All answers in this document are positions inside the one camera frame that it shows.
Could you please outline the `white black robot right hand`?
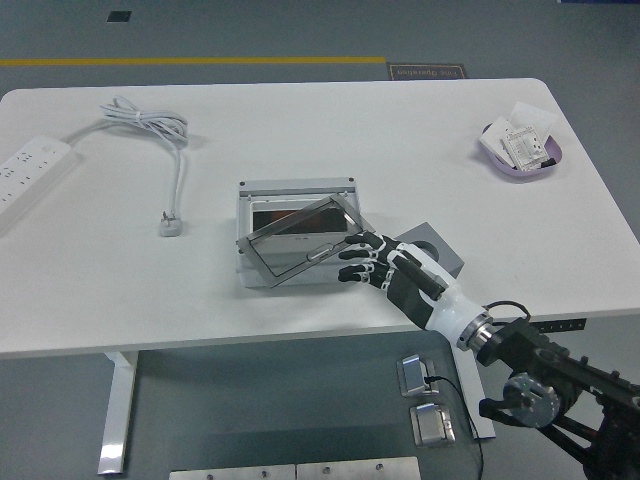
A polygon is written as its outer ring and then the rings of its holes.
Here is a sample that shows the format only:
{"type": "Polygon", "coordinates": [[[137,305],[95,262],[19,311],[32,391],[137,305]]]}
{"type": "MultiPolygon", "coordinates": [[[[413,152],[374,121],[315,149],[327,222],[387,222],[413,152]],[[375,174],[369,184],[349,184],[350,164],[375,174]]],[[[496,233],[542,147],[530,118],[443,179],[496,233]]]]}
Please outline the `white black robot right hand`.
{"type": "Polygon", "coordinates": [[[468,299],[458,281],[414,243],[364,231],[345,238],[339,253],[352,263],[341,282],[369,284],[382,292],[414,325],[443,335],[465,351],[491,323],[488,311],[468,299]]]}

